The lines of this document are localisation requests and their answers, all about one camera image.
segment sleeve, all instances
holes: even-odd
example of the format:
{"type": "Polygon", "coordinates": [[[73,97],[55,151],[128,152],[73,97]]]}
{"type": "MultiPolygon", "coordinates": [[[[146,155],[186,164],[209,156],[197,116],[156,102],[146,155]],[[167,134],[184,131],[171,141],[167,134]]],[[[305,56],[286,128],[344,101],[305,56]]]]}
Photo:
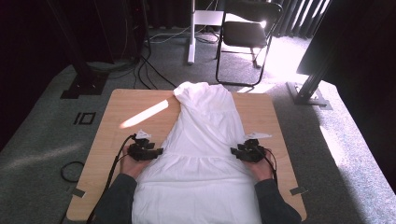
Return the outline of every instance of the sleeve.
{"type": "Polygon", "coordinates": [[[133,177],[119,174],[96,205],[92,223],[132,223],[132,202],[136,186],[133,177]]]}
{"type": "Polygon", "coordinates": [[[259,200],[262,223],[301,223],[300,214],[285,203],[274,179],[260,181],[255,185],[255,190],[259,200]]]}

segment hand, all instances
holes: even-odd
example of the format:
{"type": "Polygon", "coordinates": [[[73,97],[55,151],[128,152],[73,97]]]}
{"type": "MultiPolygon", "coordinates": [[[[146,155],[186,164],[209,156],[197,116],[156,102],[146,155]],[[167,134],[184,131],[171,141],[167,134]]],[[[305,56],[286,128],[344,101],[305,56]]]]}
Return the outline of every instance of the hand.
{"type": "MultiPolygon", "coordinates": [[[[128,146],[122,149],[122,154],[128,154],[128,146]]],[[[134,179],[142,173],[142,171],[149,165],[151,161],[136,161],[130,156],[125,156],[120,160],[120,172],[122,174],[130,175],[134,179]]]]}
{"type": "MultiPolygon", "coordinates": [[[[268,159],[268,161],[271,162],[271,165],[274,166],[274,163],[271,161],[271,153],[265,153],[265,157],[268,159]]],[[[268,161],[266,159],[262,159],[256,163],[247,161],[243,161],[243,163],[246,165],[247,168],[250,169],[251,173],[253,173],[254,177],[258,181],[262,181],[264,179],[273,178],[273,171],[268,161]]]]}

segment chair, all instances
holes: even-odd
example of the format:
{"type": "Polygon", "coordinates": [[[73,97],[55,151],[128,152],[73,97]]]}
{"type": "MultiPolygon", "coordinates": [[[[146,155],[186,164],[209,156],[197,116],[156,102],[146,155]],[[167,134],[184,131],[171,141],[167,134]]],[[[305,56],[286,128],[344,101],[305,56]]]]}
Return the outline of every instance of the chair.
{"type": "Polygon", "coordinates": [[[216,53],[216,59],[218,60],[216,65],[216,81],[218,83],[224,85],[254,87],[261,82],[265,61],[271,46],[273,31],[282,16],[282,12],[282,6],[269,2],[236,1],[231,2],[225,7],[221,22],[218,50],[216,53]],[[230,15],[235,15],[244,20],[236,21],[230,19],[230,15]],[[257,67],[259,67],[256,62],[257,55],[259,55],[262,49],[266,48],[260,77],[257,82],[251,84],[220,80],[220,53],[240,53],[221,50],[222,42],[227,46],[250,48],[251,54],[254,58],[253,63],[256,64],[257,67]],[[260,52],[256,56],[254,56],[254,48],[260,49],[260,52]]]}

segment tabletop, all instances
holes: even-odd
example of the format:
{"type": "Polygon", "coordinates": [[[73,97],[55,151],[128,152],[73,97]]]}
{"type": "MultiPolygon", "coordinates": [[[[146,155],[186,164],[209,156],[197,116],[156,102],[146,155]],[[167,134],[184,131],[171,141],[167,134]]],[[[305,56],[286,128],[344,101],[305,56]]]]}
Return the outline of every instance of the tabletop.
{"type": "MultiPolygon", "coordinates": [[[[233,92],[232,96],[245,133],[272,135],[259,139],[260,145],[272,149],[277,162],[279,191],[285,202],[305,220],[306,211],[301,195],[290,193],[298,185],[271,97],[265,93],[239,92],[233,92]]],[[[180,103],[173,91],[114,90],[76,187],[83,196],[73,195],[67,218],[75,221],[88,219],[103,193],[114,158],[129,135],[143,130],[152,135],[149,141],[160,147],[179,112],[180,103]]],[[[117,176],[119,171],[120,168],[116,167],[113,176],[117,176]]]]}

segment controller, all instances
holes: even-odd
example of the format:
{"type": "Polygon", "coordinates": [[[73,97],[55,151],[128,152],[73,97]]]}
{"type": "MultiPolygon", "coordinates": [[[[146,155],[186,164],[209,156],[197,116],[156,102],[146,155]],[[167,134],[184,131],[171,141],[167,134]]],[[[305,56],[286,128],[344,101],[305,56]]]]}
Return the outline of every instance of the controller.
{"type": "Polygon", "coordinates": [[[128,147],[128,155],[136,161],[150,161],[163,154],[163,148],[154,149],[155,143],[150,143],[147,138],[136,139],[134,134],[132,139],[134,143],[128,147]]]}
{"type": "Polygon", "coordinates": [[[238,148],[231,147],[231,153],[241,161],[258,162],[265,157],[265,148],[259,146],[259,140],[248,139],[244,144],[238,144],[238,148]]]}

